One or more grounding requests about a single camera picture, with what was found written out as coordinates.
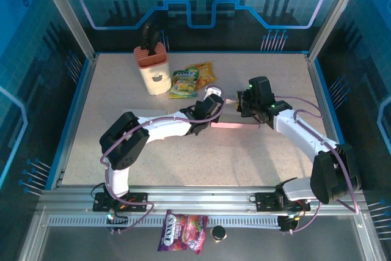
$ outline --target pink snack bag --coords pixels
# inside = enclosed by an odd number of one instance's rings
[[[199,255],[205,241],[207,216],[173,214],[167,210],[158,251],[194,250]]]

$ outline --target white container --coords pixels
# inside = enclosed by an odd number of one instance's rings
[[[171,88],[171,76],[169,70],[169,58],[162,43],[158,43],[156,54],[148,56],[149,50],[141,47],[134,49],[141,76],[150,95],[158,95],[167,92]]]

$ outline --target candy bag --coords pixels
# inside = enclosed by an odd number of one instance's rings
[[[177,70],[173,74],[172,87],[169,98],[193,98],[197,96],[197,80],[199,69],[190,67],[186,70]]]
[[[167,210],[158,251],[192,249],[199,255],[206,237],[207,216],[173,214]]]
[[[192,64],[189,65],[187,68],[196,67],[199,69],[199,77],[197,80],[197,90],[202,88],[203,86],[214,82],[217,80],[216,76],[214,75],[212,71],[212,62],[208,61],[203,64]]]

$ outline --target aluminum frame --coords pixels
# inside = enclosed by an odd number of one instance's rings
[[[83,53],[86,55],[89,61],[95,59],[95,52],[92,48],[90,40],[84,32],[75,12],[73,11],[68,0],[53,0],[76,41],[79,43]]]
[[[80,122],[82,110],[84,107],[84,103],[87,100],[87,94],[91,85],[93,73],[95,71],[95,68],[97,66],[99,55],[97,55],[93,62],[89,62],[86,66],[86,75],[84,76],[84,79],[81,81],[81,89],[80,93],[76,102],[75,110],[73,111],[71,121],[69,124],[69,129],[67,134],[65,135],[65,141],[64,146],[62,150],[60,151],[59,161],[56,166],[56,170],[54,173],[53,181],[48,182],[48,186],[46,188],[50,189],[56,189],[59,184],[60,176],[62,175],[62,171],[65,171],[65,168],[67,167],[67,163],[69,160],[71,148],[73,145],[73,141],[75,140],[76,132],[78,130],[78,125]]]
[[[326,103],[326,98],[322,91],[320,77],[315,68],[314,60],[320,49],[327,40],[332,28],[336,24],[339,16],[343,12],[349,0],[338,0],[334,10],[327,18],[322,26],[320,32],[311,46],[310,56],[308,59],[309,72],[314,85],[315,95],[318,103],[325,114],[324,124],[327,135],[332,139],[337,139],[337,132],[332,123],[331,114]],[[67,22],[73,35],[81,46],[84,54],[90,61],[94,61],[95,52],[83,31],[77,17],[72,10],[67,0],[54,0],[61,15]],[[90,71],[89,77],[92,78],[93,70]],[[82,93],[88,92],[88,85],[83,85]],[[82,107],[79,106],[75,111],[81,113]],[[67,159],[67,152],[70,149],[70,139],[65,147],[65,153],[62,154],[62,167]],[[31,222],[29,232],[27,233],[24,246],[20,255],[20,261],[38,260],[48,226],[50,226],[50,217],[52,215],[97,215],[91,210],[93,200],[90,198],[90,190],[92,187],[60,187],[51,191],[42,192],[42,196],[37,205],[37,211]],[[131,187],[132,191],[142,191],[149,194],[149,199],[155,203],[155,209],[152,211],[152,216],[163,215],[166,210],[175,209],[180,213],[196,213],[206,215],[255,215],[262,217],[263,215],[270,215],[270,213],[257,213],[255,205],[248,201],[248,197],[256,192],[273,192],[271,187]],[[365,203],[365,198],[362,192],[356,193],[357,200],[361,209],[361,214],[353,215],[345,207],[340,204],[325,205],[320,210],[320,215],[351,215],[356,223],[358,235],[364,250],[367,260],[386,260],[382,251],[380,242],[376,236],[375,227],[371,221],[368,207]],[[345,198],[348,204],[351,203],[349,197]],[[316,201],[312,203],[312,211],[307,213],[312,215],[314,208],[318,205]],[[275,213],[274,215],[286,215],[285,213]]]
[[[20,256],[20,261],[38,260],[46,231],[49,226],[57,226],[51,223],[51,217],[68,216],[68,218],[105,217],[107,213],[93,212],[93,199],[90,197],[92,187],[63,187],[51,191],[43,191],[37,205],[37,211],[31,223],[27,239]],[[210,216],[254,216],[265,218],[270,215],[287,215],[285,212],[262,213],[257,212],[255,204],[249,202],[249,196],[257,192],[271,193],[273,187],[251,186],[251,187],[151,187],[133,186],[134,192],[148,193],[148,199],[155,203],[155,208],[149,217],[163,216],[167,209],[174,209],[177,213],[202,214]],[[376,238],[376,231],[370,219],[368,207],[362,192],[356,193],[361,214],[353,215],[351,211],[340,204],[324,205],[320,210],[320,216],[351,216],[356,220],[362,248],[367,260],[386,260],[381,250],[379,240]],[[343,198],[347,204],[352,205],[349,196]],[[307,213],[314,214],[318,201],[312,202],[312,210]],[[123,213],[133,218],[140,217],[143,213]],[[61,226],[76,226],[76,222],[62,224]],[[102,223],[93,221],[85,226],[105,226]]]
[[[326,21],[321,26],[318,34],[313,41],[310,50],[309,50],[309,59],[310,61],[314,61],[318,56],[321,48],[329,37],[331,31],[333,30],[335,24],[337,23],[340,15],[345,10],[346,5],[349,0],[338,0],[334,7],[331,9],[329,15],[326,18]]]

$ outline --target yellow snack bag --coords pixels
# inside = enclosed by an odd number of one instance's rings
[[[172,87],[169,98],[193,98],[197,96],[197,80],[199,69],[197,67],[177,70],[173,74]]]
[[[200,71],[197,80],[197,90],[217,80],[216,76],[212,71],[211,61],[204,62],[203,64],[192,64],[186,68],[190,68],[190,67],[197,67]]]

